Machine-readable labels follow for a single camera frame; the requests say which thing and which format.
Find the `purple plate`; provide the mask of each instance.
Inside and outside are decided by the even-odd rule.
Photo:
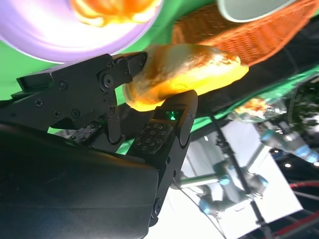
[[[163,0],[147,23],[99,28],[76,19],[68,0],[1,0],[0,39],[23,54],[53,63],[116,54],[147,32],[162,5]]]

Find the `metal pole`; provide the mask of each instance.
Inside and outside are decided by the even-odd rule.
[[[253,156],[247,163],[247,171],[251,174],[257,172],[259,166],[264,162],[267,154],[269,153],[270,147],[261,143],[256,151],[254,152]]]
[[[217,183],[217,182],[218,182],[218,178],[215,174],[208,174],[208,175],[197,176],[193,178],[182,178],[180,180],[180,187],[190,188],[190,187],[207,185],[207,184]]]
[[[302,197],[305,197],[305,198],[310,198],[310,199],[319,201],[319,197],[318,196],[314,196],[314,195],[307,194],[307,193],[295,192],[295,191],[294,191],[294,193],[296,195],[298,195],[298,196],[302,196]]]
[[[293,222],[293,223],[296,223],[296,222],[299,221],[298,219],[293,218],[293,217],[291,217],[291,216],[286,216],[286,217],[284,217],[284,218],[287,219],[287,220],[289,220],[289,221],[291,221],[291,222]],[[312,233],[316,234],[317,236],[319,236],[319,230],[318,230],[318,229],[312,228],[312,229],[309,229],[307,232],[312,232]]]
[[[288,239],[291,236],[305,231],[314,225],[319,223],[319,211],[313,215],[310,215],[304,219],[297,221],[296,223],[280,230],[276,234],[279,236],[280,239]]]

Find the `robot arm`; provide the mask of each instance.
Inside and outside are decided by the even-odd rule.
[[[147,54],[108,54],[18,79],[0,102],[0,238],[143,238],[179,174],[197,110],[195,91],[167,99],[127,155],[115,88]],[[49,127],[77,130],[70,139]]]

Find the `black metal bracket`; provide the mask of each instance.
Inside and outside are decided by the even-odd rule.
[[[156,200],[150,227],[158,221],[167,191],[180,174],[190,144],[190,131],[197,111],[197,93],[175,95],[157,107],[152,119],[144,125],[127,155],[143,158],[159,172]]]
[[[131,82],[146,59],[145,52],[116,58],[104,54],[18,78],[22,91],[0,102],[0,120],[42,131],[49,127],[78,130],[73,139],[81,144],[86,143],[84,134],[89,125],[98,122],[103,130],[93,135],[101,139],[103,133],[107,139],[98,147],[116,150],[124,138],[115,89]],[[92,136],[86,138],[96,147]]]

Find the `black surface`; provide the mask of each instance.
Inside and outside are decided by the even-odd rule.
[[[0,124],[0,238],[143,238],[158,172],[113,155]]]

